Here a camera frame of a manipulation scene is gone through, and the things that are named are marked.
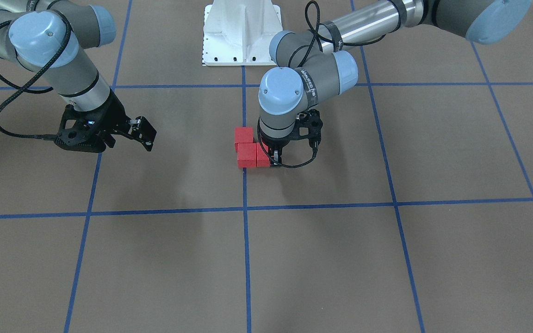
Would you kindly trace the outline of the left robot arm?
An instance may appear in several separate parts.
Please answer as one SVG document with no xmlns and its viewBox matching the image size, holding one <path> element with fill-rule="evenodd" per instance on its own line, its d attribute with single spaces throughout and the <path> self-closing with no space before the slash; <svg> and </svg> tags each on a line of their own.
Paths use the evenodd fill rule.
<svg viewBox="0 0 533 333">
<path fill-rule="evenodd" d="M 524 19 L 530 0 L 378 0 L 330 21 L 316 22 L 305 32 L 280 31 L 269 43 L 275 67 L 261 79 L 257 122 L 259 148 L 271 167 L 285 167 L 283 148 L 307 140 L 314 160 L 323 122 L 316 106 L 353 88 L 358 67 L 353 47 L 377 43 L 402 28 L 431 25 L 479 44 L 493 44 Z"/>
</svg>

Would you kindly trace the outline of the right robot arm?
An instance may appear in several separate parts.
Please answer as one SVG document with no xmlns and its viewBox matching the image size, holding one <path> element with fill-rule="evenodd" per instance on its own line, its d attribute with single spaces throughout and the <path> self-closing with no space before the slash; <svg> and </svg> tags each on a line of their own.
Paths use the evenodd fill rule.
<svg viewBox="0 0 533 333">
<path fill-rule="evenodd" d="M 123 104 L 85 50 L 110 44 L 116 23 L 103 6 L 69 0 L 0 0 L 0 80 L 15 93 L 56 91 L 66 102 L 56 134 L 17 134 L 53 141 L 65 150 L 101 153 L 114 147 L 115 135 L 140 142 L 150 151 L 156 130 L 144 117 L 129 118 Z"/>
</svg>

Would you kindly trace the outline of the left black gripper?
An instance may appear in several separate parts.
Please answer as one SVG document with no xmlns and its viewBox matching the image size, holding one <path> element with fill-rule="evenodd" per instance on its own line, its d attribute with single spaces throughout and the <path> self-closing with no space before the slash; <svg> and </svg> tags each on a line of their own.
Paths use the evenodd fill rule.
<svg viewBox="0 0 533 333">
<path fill-rule="evenodd" d="M 273 138 L 265 134 L 263 131 L 259 133 L 259 138 L 265 150 L 269 153 L 269 160 L 271 168 L 281 168 L 283 164 L 282 152 L 283 147 L 290 143 L 287 137 Z"/>
</svg>

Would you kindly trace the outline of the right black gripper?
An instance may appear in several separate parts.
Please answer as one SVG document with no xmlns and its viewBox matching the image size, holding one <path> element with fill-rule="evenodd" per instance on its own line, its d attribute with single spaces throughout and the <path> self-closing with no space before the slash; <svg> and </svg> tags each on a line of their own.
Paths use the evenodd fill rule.
<svg viewBox="0 0 533 333">
<path fill-rule="evenodd" d="M 111 90 L 108 99 L 92 111 L 76 111 L 72 104 L 65 107 L 55 144 L 65 150 L 102 153 L 114 147 L 113 135 L 122 135 L 142 144 L 151 152 L 156 129 L 144 116 L 130 119 L 123 104 Z"/>
</svg>

